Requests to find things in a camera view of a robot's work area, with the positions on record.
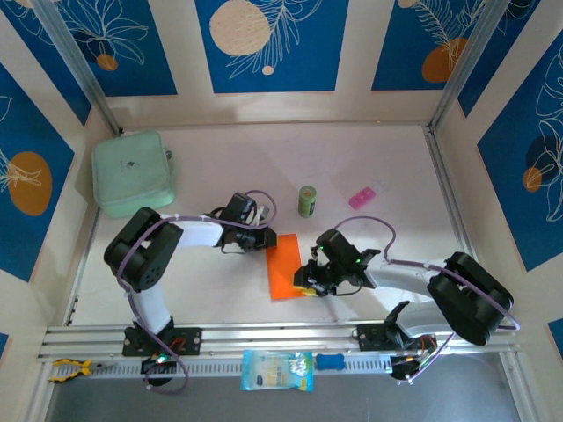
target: yellow tool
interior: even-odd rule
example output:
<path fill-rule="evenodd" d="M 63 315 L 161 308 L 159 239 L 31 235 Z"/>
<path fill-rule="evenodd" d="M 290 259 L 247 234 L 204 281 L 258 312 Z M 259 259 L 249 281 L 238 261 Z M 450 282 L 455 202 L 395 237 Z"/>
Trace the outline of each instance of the yellow tool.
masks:
<path fill-rule="evenodd" d="M 66 382 L 72 380 L 80 375 L 89 376 L 92 375 L 94 371 L 104 369 L 106 367 L 112 367 L 117 365 L 117 362 L 95 362 L 93 360 L 74 360 L 74 359 L 59 359 L 53 362 L 54 367 L 60 367 L 61 365 L 73 365 L 75 367 L 80 367 L 77 371 L 66 376 L 52 376 L 49 378 L 51 382 Z"/>

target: orange sheet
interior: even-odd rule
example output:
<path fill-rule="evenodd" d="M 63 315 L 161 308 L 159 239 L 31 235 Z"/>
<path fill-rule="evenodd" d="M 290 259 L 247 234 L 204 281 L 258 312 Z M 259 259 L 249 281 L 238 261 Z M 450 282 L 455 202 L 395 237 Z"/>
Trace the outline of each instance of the orange sheet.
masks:
<path fill-rule="evenodd" d="M 266 260 L 272 300 L 306 296 L 301 290 L 293 287 L 293 275 L 301 267 L 297 235 L 278 236 L 277 246 L 266 249 Z"/>

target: green can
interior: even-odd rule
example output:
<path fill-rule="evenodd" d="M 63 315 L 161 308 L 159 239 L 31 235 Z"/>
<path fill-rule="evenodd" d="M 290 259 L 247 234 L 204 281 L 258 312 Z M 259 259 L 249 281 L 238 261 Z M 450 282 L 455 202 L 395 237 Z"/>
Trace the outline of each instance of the green can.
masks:
<path fill-rule="evenodd" d="M 299 215 L 304 218 L 310 217 L 315 210 L 317 201 L 317 190 L 313 186 L 303 186 L 299 189 Z"/>

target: plastic package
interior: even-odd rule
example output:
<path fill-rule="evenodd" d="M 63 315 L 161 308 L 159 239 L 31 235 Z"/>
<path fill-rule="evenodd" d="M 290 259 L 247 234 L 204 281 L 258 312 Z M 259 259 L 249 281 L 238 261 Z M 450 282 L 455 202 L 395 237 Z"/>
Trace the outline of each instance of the plastic package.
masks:
<path fill-rule="evenodd" d="M 256 389 L 300 389 L 313 391 L 311 352 L 266 352 L 245 350 L 240 387 Z"/>

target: white floor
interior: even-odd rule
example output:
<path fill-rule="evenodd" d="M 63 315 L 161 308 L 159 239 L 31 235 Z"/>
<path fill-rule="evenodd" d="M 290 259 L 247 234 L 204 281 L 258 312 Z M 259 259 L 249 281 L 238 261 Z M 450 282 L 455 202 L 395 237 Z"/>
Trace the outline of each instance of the white floor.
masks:
<path fill-rule="evenodd" d="M 446 258 L 459 249 L 420 127 L 283 124 L 160 134 L 179 167 L 177 199 L 163 213 L 199 215 L 226 205 L 236 191 L 262 189 L 278 203 L 272 228 L 297 233 L 304 263 L 315 239 L 351 215 L 376 215 L 393 224 L 395 258 Z M 297 213 L 303 185 L 318 191 L 309 219 Z M 347 200 L 365 186 L 376 186 L 377 196 L 354 211 Z M 73 325 L 131 323 L 127 301 L 102 258 L 126 222 L 100 216 Z M 390 238 L 375 222 L 350 222 L 342 232 L 360 251 L 383 249 Z M 364 289 L 349 297 L 272 302 L 263 251 L 225 256 L 217 248 L 176 251 L 161 282 L 178 324 L 379 319 L 401 299 L 413 298 L 394 289 Z"/>

